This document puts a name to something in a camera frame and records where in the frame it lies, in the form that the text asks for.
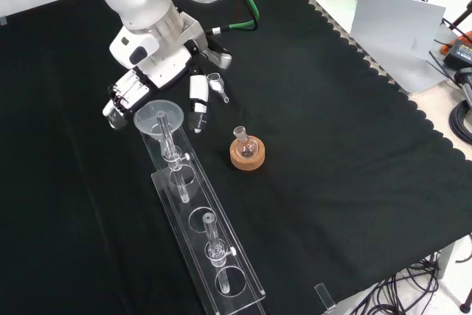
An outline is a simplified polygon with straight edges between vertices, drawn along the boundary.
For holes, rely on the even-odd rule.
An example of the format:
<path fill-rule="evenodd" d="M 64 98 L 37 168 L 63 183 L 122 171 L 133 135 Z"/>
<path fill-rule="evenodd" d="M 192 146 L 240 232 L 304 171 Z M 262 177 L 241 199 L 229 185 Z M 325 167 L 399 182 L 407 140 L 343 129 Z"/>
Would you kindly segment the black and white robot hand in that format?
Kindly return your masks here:
<path fill-rule="evenodd" d="M 103 116 L 113 129 L 128 120 L 148 102 L 150 95 L 190 76 L 190 129 L 204 129 L 209 105 L 206 75 L 194 66 L 193 58 L 208 50 L 207 36 L 189 28 L 171 45 L 160 44 L 151 34 L 133 34 L 122 28 L 110 45 L 115 60 L 128 71 L 108 90 Z"/>

